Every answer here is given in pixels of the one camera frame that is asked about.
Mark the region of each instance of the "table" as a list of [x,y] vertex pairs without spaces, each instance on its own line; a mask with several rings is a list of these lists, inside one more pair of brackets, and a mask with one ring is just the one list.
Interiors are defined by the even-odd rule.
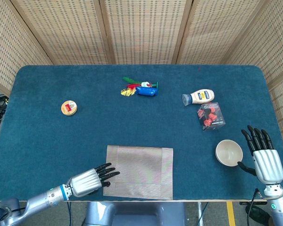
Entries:
[[[159,82],[156,97],[124,97],[127,76]],[[181,95],[212,89],[226,125],[201,130],[199,105],[184,106]],[[78,110],[65,116],[61,105]],[[215,158],[223,139],[243,149],[241,129],[266,129],[283,164],[283,140],[261,70],[242,65],[61,65],[25,66],[18,72],[0,132],[0,200],[30,197],[106,161],[107,145],[174,149],[174,200],[251,199],[264,190],[256,177]],[[136,200],[108,197],[102,190],[72,200]]]

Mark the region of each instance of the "round container lid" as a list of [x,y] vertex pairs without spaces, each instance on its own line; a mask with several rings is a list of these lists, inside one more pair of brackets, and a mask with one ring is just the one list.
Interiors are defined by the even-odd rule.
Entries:
[[61,106],[61,111],[64,115],[73,115],[77,110],[77,105],[72,100],[65,101]]

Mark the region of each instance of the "robotic hand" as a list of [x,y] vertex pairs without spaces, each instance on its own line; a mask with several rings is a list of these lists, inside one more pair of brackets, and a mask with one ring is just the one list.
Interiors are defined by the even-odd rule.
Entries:
[[253,158],[255,169],[246,167],[242,162],[238,165],[242,170],[258,178],[266,185],[264,194],[270,206],[271,216],[276,226],[283,226],[283,167],[278,152],[274,149],[269,134],[265,130],[258,130],[247,126],[247,131],[242,130]]
[[32,216],[44,209],[58,205],[59,202],[69,200],[69,197],[83,197],[92,194],[101,187],[110,186],[105,180],[120,174],[112,172],[115,168],[105,169],[111,163],[106,163],[84,173],[76,175],[68,180],[66,185],[60,185],[27,200],[25,211],[20,213],[18,199],[9,199],[0,203],[0,226],[16,226],[27,217]]

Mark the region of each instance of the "floor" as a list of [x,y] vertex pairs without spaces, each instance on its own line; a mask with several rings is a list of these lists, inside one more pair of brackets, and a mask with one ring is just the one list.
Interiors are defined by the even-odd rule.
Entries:
[[[21,207],[24,207],[26,202],[21,202]],[[246,213],[245,206],[239,205],[238,202],[233,202],[233,212],[236,226],[245,226]],[[72,225],[80,226],[85,218],[87,209],[86,202],[72,202]],[[226,202],[210,202],[203,214],[204,226],[233,226],[229,224],[228,211]],[[186,203],[186,225],[195,226],[198,221],[198,209],[196,202]],[[67,226],[69,225],[69,214],[66,202],[59,204],[57,207],[44,210],[43,212],[30,217],[22,226]],[[250,219],[251,226],[260,226]]]

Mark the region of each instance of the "silver robotic hand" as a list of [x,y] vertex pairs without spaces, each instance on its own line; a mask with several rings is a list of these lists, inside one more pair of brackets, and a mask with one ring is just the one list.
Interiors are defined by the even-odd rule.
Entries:
[[5,210],[6,214],[1,218],[0,226],[19,225],[33,214],[41,212],[49,207],[56,206],[60,202],[69,200],[69,197],[72,195],[75,197],[83,197],[87,194],[92,194],[101,187],[110,186],[110,182],[105,180],[120,174],[120,172],[111,172],[114,171],[115,168],[105,169],[110,165],[111,163],[106,163],[90,169],[70,178],[66,185],[57,186],[27,200],[23,214],[20,212],[17,199],[1,202],[0,209]]
[[247,127],[250,135],[245,130],[242,130],[242,134],[248,143],[255,168],[246,167],[242,162],[238,162],[238,165],[266,185],[264,194],[270,207],[271,217],[276,226],[283,226],[283,187],[280,185],[283,181],[283,167],[279,154],[265,130]]

